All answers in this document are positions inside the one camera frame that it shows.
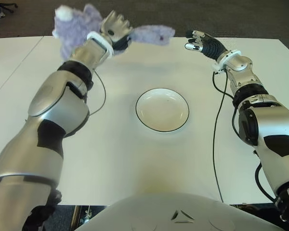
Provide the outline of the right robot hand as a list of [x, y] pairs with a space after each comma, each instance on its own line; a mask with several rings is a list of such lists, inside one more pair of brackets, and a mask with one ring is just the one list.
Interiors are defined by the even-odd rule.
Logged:
[[219, 40], [201, 31], [187, 30], [185, 37], [188, 39], [185, 44], [187, 50], [198, 51], [215, 61], [228, 51]]

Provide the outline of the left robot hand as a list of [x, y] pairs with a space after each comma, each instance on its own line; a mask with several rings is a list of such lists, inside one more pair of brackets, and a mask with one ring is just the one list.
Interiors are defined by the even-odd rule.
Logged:
[[110, 42], [114, 51], [124, 51], [130, 43], [130, 34], [133, 27], [129, 20], [117, 14], [114, 10], [102, 21], [100, 26], [101, 34]]

